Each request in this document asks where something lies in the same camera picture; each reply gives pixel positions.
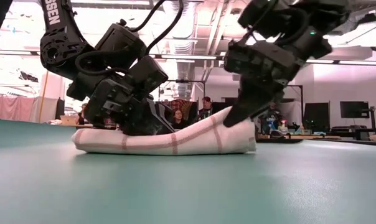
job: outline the person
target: person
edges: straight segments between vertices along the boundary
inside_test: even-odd
[[[174,129],[183,129],[188,126],[188,122],[183,118],[183,114],[181,110],[175,110],[173,114],[173,121],[171,126]]]
[[[210,97],[208,97],[208,96],[203,97],[202,102],[203,102],[203,108],[200,109],[199,112],[198,112],[198,117],[199,117],[198,120],[199,121],[211,116],[212,111],[213,111],[212,99],[210,99]]]
[[[81,110],[81,112],[79,112],[77,115],[78,115],[78,117],[76,118],[76,124],[77,125],[84,125],[85,123],[86,123],[86,119],[84,119],[84,109],[86,108],[86,106],[87,106],[87,104],[86,103],[84,103],[83,105],[82,105],[82,110]]]
[[[262,130],[268,133],[270,129],[278,129],[283,120],[281,111],[276,107],[275,102],[270,103],[267,112],[260,116]]]

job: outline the computer screen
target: computer screen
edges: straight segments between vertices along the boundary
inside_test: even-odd
[[[303,123],[313,131],[327,131],[329,129],[329,103],[306,103],[304,107]]]
[[[369,118],[367,101],[341,101],[340,114],[342,118]]]

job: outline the black robotic arm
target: black robotic arm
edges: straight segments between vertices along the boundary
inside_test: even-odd
[[[157,2],[137,28],[127,27],[123,20],[112,24],[92,47],[73,19],[70,0],[41,0],[46,27],[40,41],[41,62],[48,71],[73,81],[69,97],[90,98],[84,114],[95,127],[104,128],[104,118],[111,118],[129,135],[174,132],[164,117],[166,108],[155,104],[150,95],[168,77],[148,54],[181,17],[182,0],[173,23],[148,47],[137,34],[164,1]],[[343,24],[349,14],[347,0],[303,0],[293,5],[283,0],[252,0],[238,20],[248,32],[229,43],[224,59],[226,71],[241,75],[238,100],[224,125],[231,127],[257,116],[271,101],[280,100],[309,57],[332,52],[323,36]],[[279,38],[274,43],[262,40],[246,45],[254,31],[265,38]]]
[[[272,101],[283,97],[283,89],[292,81],[306,60],[332,52],[324,35],[345,23],[350,14],[348,0],[304,0],[287,5],[283,0],[252,0],[238,23],[248,30],[239,41],[231,41],[224,69],[238,73],[240,92],[224,120],[227,127],[249,116],[257,116]],[[246,45],[257,31],[264,38]]]
[[[46,28],[40,41],[41,62],[48,71],[73,80],[67,96],[90,98],[84,111],[89,122],[103,128],[104,118],[111,118],[130,135],[174,132],[164,117],[165,108],[155,104],[150,95],[168,77],[148,55],[149,47],[137,33],[164,0],[156,4],[140,27],[126,27],[124,20],[112,24],[95,47],[80,33],[70,0],[41,2]]]

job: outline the cable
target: cable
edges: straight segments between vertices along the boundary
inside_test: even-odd
[[[243,36],[242,39],[247,39],[250,35],[251,37],[254,38],[255,41],[257,41],[256,37],[253,35],[253,32],[256,29],[256,26],[259,25],[259,23],[264,19],[264,17],[267,16],[267,14],[270,13],[271,10],[273,10],[278,3],[279,3],[279,0],[274,0],[271,4],[269,4],[268,7],[264,10],[263,14],[257,19],[257,21],[252,25],[252,27]]]
[[[144,22],[141,23],[141,25],[137,26],[136,28],[130,28],[129,31],[130,32],[138,32],[140,31],[142,28],[144,28],[144,26],[149,22],[149,20],[152,18],[153,14],[155,14],[156,10],[159,9],[161,7],[161,5],[165,2],[166,0],[160,0],[156,3],[156,5],[151,9],[151,11],[149,12],[148,16],[144,19]]]
[[[296,32],[290,35],[289,37],[285,38],[282,37],[274,42],[276,45],[285,45],[289,42],[292,42],[302,36],[302,34],[307,30],[309,26],[309,16],[306,11],[303,9],[283,9],[279,11],[283,15],[297,17],[299,21],[301,21],[299,29],[296,29]]]
[[[156,10],[165,2],[166,0],[160,0],[159,2],[156,3],[156,5],[152,8],[151,12],[149,12],[148,16],[145,18],[144,22],[139,25],[138,27],[136,28],[132,28],[132,29],[129,29],[130,32],[137,32],[139,30],[141,30],[147,23],[148,21],[150,20],[150,18],[153,16],[153,14],[156,12]],[[168,33],[170,33],[170,31],[174,28],[174,26],[176,26],[176,24],[178,23],[178,21],[180,20],[181,16],[182,16],[182,12],[184,10],[184,3],[182,0],[179,0],[179,9],[178,9],[178,12],[176,14],[176,17],[174,18],[174,20],[172,21],[172,23],[169,25],[169,27],[164,30],[161,35],[159,35],[158,37],[156,37],[147,47],[146,49],[146,55],[149,55],[149,52],[151,51],[151,49],[160,41],[162,40],[163,38],[165,38],[165,36],[168,35]],[[89,75],[89,76],[97,76],[97,75],[104,75],[104,74],[107,74],[107,73],[113,73],[113,72],[122,72],[124,74],[127,74],[128,71],[126,69],[123,69],[123,68],[109,68],[109,69],[104,69],[104,70],[100,70],[100,71],[90,71],[90,70],[87,70],[86,68],[83,68],[82,67],[82,60],[85,60],[85,59],[88,59],[90,57],[99,57],[101,59],[104,59],[104,58],[107,58],[109,56],[115,56],[115,55],[118,55],[122,52],[124,52],[125,50],[127,49],[127,46],[121,50],[118,50],[118,51],[94,51],[94,52],[87,52],[87,53],[84,53],[84,54],[81,54],[79,55],[76,60],[75,60],[75,66],[77,68],[77,70],[79,72],[82,72],[86,75]]]
[[[88,76],[104,75],[104,74],[113,73],[113,72],[122,72],[124,74],[127,74],[128,71],[123,68],[109,68],[109,69],[104,69],[100,71],[90,71],[82,67],[82,60],[88,59],[90,57],[100,57],[101,59],[103,59],[104,57],[107,57],[107,56],[118,55],[124,52],[127,48],[128,47],[124,47],[122,50],[118,50],[118,51],[94,51],[94,52],[87,52],[87,53],[81,54],[76,58],[75,66],[79,72],[82,72]]]
[[[152,43],[150,43],[146,49],[146,52],[145,54],[146,55],[149,55],[149,52],[151,51],[151,49],[159,42],[161,41],[163,38],[165,38],[165,36],[167,36],[170,31],[176,26],[176,24],[178,23],[178,21],[180,20],[181,16],[182,16],[182,12],[184,10],[184,2],[182,0],[178,0],[178,3],[179,3],[179,7],[178,7],[178,12],[176,14],[176,17],[174,18],[174,20],[171,22],[171,24],[169,25],[168,28],[166,28],[162,33],[161,35],[159,35],[159,37],[157,37],[156,39],[154,39],[152,41]]]

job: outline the white towel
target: white towel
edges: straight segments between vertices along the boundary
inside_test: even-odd
[[[72,136],[86,152],[140,155],[232,154],[255,150],[255,124],[246,119],[231,128],[222,122],[231,107],[172,134],[127,136],[121,131],[79,129]]]

